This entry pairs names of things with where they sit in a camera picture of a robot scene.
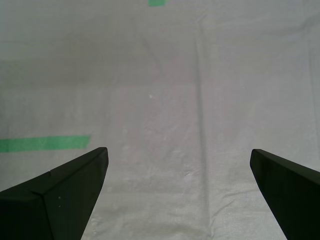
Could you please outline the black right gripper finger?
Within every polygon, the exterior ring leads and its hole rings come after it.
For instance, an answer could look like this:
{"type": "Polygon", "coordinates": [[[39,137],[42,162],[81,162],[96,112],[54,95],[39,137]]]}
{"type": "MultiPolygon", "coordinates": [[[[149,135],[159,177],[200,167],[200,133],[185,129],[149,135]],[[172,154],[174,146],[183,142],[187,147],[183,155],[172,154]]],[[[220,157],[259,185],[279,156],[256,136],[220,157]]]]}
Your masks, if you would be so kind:
{"type": "Polygon", "coordinates": [[[79,240],[104,185],[109,158],[98,147],[0,193],[2,240],[79,240]]]}
{"type": "Polygon", "coordinates": [[[320,238],[320,173],[262,149],[250,168],[267,205],[288,240],[320,238]]]}

